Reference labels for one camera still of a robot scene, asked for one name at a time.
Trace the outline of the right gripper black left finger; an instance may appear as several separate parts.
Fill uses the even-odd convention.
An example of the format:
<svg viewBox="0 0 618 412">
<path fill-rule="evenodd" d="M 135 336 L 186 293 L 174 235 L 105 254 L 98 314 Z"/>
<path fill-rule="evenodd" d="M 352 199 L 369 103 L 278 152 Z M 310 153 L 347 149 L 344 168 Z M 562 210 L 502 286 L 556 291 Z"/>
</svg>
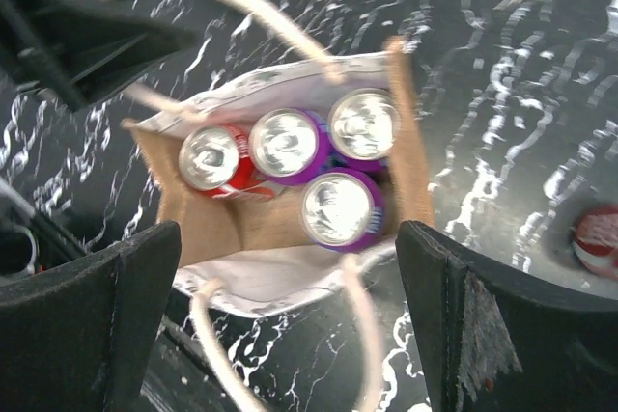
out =
<svg viewBox="0 0 618 412">
<path fill-rule="evenodd" d="M 3 286 L 2 410 L 132 410 L 181 251 L 166 221 Z"/>
</svg>

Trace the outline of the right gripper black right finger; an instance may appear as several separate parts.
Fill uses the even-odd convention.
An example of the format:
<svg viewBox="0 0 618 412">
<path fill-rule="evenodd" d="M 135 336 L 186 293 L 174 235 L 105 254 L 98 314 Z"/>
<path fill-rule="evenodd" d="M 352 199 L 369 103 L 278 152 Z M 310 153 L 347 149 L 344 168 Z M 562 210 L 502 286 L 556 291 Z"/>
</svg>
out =
<svg viewBox="0 0 618 412">
<path fill-rule="evenodd" d="M 434 411 L 613 411 L 617 304 L 406 221 L 396 253 Z"/>
</svg>

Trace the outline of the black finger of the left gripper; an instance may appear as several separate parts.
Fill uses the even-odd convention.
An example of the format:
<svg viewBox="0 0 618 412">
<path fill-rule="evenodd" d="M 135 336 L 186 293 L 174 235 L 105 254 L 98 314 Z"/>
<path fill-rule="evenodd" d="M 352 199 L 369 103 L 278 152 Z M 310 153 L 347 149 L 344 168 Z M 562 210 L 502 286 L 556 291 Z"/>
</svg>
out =
<svg viewBox="0 0 618 412">
<path fill-rule="evenodd" d="M 79 111 L 196 43 L 194 32 L 125 1 L 1 0 L 1 70 L 18 93 Z"/>
</svg>

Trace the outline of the burlap canvas bag rope handles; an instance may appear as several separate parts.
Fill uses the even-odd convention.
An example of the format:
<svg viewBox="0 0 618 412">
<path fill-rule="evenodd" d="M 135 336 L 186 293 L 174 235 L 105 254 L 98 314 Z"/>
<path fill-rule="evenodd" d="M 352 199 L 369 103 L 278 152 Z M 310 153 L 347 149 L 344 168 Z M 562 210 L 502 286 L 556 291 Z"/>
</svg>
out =
<svg viewBox="0 0 618 412">
<path fill-rule="evenodd" d="M 125 127 L 158 184 L 158 219 L 180 226 L 177 276 L 191 296 L 195 334 L 212 372 L 238 409 L 260 411 L 263 403 L 238 377 L 217 340 L 209 308 L 249 317 L 272 316 L 344 290 L 364 355 L 362 386 L 354 407 L 372 411 L 381 398 L 383 349 L 375 308 L 361 275 L 390 249 L 389 238 L 402 221 L 434 221 L 425 148 L 414 118 L 417 97 L 404 43 L 396 37 L 381 52 L 334 56 L 267 0 L 220 1 L 262 22 L 294 48 L 300 60 L 248 72 L 184 101 L 138 83 L 126 88 L 129 96 L 155 110 L 145 121 L 125 121 Z M 199 128 L 235 124 L 250 134 L 263 115 L 283 108 L 313 111 L 328 127 L 335 102 L 360 89 L 386 90 L 401 117 L 386 167 L 362 172 L 385 196 L 382 233 L 377 243 L 364 250 L 331 251 L 305 233 L 300 200 L 311 180 L 284 186 L 268 179 L 283 187 L 271 200 L 218 200 L 189 186 L 180 173 L 183 141 Z"/>
</svg>

